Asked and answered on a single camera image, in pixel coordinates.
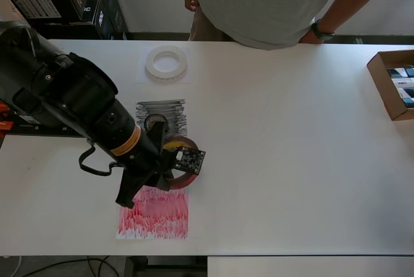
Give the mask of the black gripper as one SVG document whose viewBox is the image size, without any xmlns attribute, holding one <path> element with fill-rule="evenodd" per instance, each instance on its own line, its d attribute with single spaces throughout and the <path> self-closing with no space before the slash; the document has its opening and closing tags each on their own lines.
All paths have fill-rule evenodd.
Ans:
<svg viewBox="0 0 414 277">
<path fill-rule="evenodd" d="M 135 148 L 124 155 L 124 173 L 116 197 L 121 207 L 132 209 L 133 199 L 143 186 L 163 191 L 171 190 L 172 169 L 177 150 L 156 150 Z"/>
</svg>

